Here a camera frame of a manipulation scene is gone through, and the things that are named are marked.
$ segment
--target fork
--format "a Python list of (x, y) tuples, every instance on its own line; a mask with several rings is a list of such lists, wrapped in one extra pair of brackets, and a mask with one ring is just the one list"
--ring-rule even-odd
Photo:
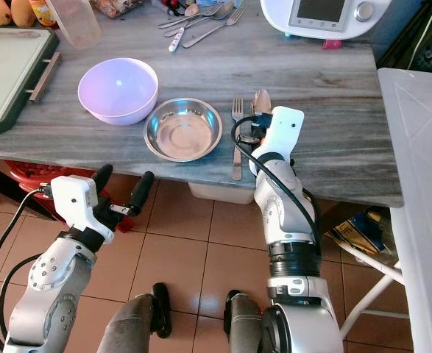
[[(232, 101), (232, 119), (239, 121), (244, 117), (244, 99), (235, 97)], [(240, 126), (236, 128), (236, 138), (240, 135)], [(234, 146), (233, 148), (233, 170), (232, 179), (242, 179), (242, 155), (241, 152)]]
[(158, 28), (169, 28), (171, 26), (174, 26), (175, 24), (180, 24), (180, 23), (182, 23), (184, 21), (191, 20), (192, 18), (201, 16), (201, 15), (203, 15), (203, 16), (212, 16), (223, 5), (224, 5), (224, 2), (218, 1), (213, 6), (209, 6), (205, 11), (202, 11), (200, 13), (196, 13), (196, 14), (194, 14), (192, 16), (188, 16), (188, 17), (184, 16), (180, 20), (167, 22), (165, 24), (159, 24)]
[(225, 27), (225, 26), (233, 26), (234, 24), (237, 23), (238, 19), (244, 14), (246, 9), (247, 9), (247, 6), (246, 6), (245, 2), (242, 2), (240, 4), (240, 6), (238, 7), (238, 9), (232, 13), (232, 15), (229, 17), (229, 19), (227, 20), (227, 22), (225, 24), (221, 24), (220, 26), (217, 26), (216, 28), (212, 29), (211, 31), (209, 31), (203, 35), (200, 35), (199, 37), (194, 38), (193, 40), (190, 40), (190, 41), (184, 43), (183, 47), (184, 48), (190, 48), (194, 44), (198, 43), (200, 40), (203, 40), (208, 35), (217, 31), (218, 29), (221, 29), (222, 27)]

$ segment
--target stainless steel bowl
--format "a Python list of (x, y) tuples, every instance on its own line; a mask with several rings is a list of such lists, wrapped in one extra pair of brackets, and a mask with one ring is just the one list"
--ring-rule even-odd
[(192, 98), (165, 101), (150, 113), (145, 142), (157, 156), (173, 162), (197, 160), (222, 136), (222, 120), (208, 103)]

